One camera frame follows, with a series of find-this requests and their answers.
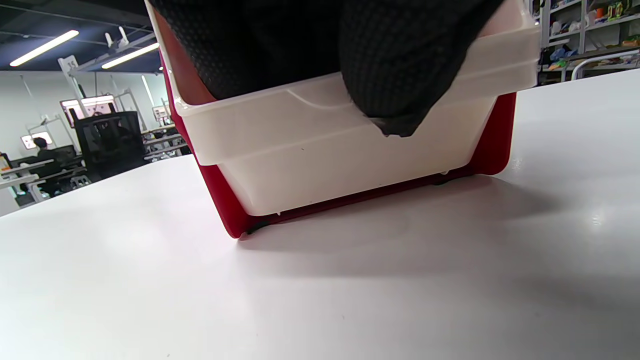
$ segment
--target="plastic storage bin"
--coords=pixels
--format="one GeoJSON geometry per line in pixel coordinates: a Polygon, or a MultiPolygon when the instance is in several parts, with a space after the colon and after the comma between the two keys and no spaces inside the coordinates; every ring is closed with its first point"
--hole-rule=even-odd
{"type": "Polygon", "coordinates": [[[415,134],[385,138],[351,104],[340,74],[215,101],[147,6],[177,126],[234,237],[362,197],[501,171],[515,95],[500,95],[536,83],[539,28],[521,0],[506,0],[415,134]]]}

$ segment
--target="white tabletop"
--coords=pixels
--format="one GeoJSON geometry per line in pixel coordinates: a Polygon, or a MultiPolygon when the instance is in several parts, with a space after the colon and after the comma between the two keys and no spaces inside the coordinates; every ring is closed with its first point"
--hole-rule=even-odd
{"type": "Polygon", "coordinates": [[[2,358],[637,359],[640,123],[585,84],[519,95],[498,177],[242,242],[191,156],[0,218],[2,358]]]}
{"type": "Polygon", "coordinates": [[[9,180],[0,179],[0,189],[16,186],[20,184],[30,183],[32,181],[36,181],[37,179],[38,179],[38,176],[35,174],[29,175],[29,176],[16,177],[15,179],[9,179],[9,180]]]}
{"type": "Polygon", "coordinates": [[[28,171],[33,170],[35,168],[43,167],[44,165],[46,165],[48,163],[52,163],[52,162],[53,162],[53,160],[45,160],[45,161],[39,161],[37,163],[25,165],[23,167],[11,168],[9,170],[5,170],[5,171],[0,172],[0,176],[5,176],[5,175],[9,175],[9,174],[17,174],[19,172],[28,172],[28,171]]]}

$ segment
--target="computer screen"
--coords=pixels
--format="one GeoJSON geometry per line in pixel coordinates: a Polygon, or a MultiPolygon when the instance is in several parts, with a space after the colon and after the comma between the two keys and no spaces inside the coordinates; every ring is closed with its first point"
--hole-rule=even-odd
{"type": "MultiPolygon", "coordinates": [[[[89,116],[110,114],[112,112],[111,107],[109,106],[110,104],[115,108],[115,100],[112,95],[87,97],[82,99],[82,104],[84,105],[84,108],[86,108],[86,113],[89,116]]],[[[80,108],[80,104],[78,104],[78,100],[60,101],[60,106],[67,116],[69,126],[76,126],[74,124],[74,118],[71,116],[71,111],[76,113],[76,117],[78,119],[84,119],[84,114],[80,108]]]]}
{"type": "Polygon", "coordinates": [[[23,136],[21,139],[24,147],[27,149],[34,149],[36,144],[33,143],[33,138],[43,138],[44,140],[47,140],[47,143],[53,143],[49,133],[47,131],[43,131],[41,133],[23,136]]]}

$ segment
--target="white plastic bin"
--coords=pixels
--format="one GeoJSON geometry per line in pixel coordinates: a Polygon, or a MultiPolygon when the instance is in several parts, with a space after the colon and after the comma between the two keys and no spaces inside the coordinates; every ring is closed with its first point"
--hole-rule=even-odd
{"type": "Polygon", "coordinates": [[[269,215],[466,165],[498,95],[536,84],[540,29],[506,0],[413,136],[384,137],[340,74],[188,104],[153,11],[177,113],[201,165],[219,165],[249,215],[269,215]]]}

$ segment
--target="ceiling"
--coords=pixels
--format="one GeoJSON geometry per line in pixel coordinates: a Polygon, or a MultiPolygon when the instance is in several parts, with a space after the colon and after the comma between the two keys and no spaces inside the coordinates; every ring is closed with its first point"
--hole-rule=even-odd
{"type": "MultiPolygon", "coordinates": [[[[0,70],[60,70],[58,58],[74,55],[78,64],[107,53],[104,37],[118,40],[124,28],[130,42],[153,32],[143,0],[0,0],[0,70]],[[9,63],[69,30],[80,34],[18,67],[9,63]]],[[[130,51],[153,44],[149,40],[130,51]]],[[[157,51],[110,71],[157,72],[157,51]]],[[[102,70],[100,64],[87,70],[102,70]]]]}

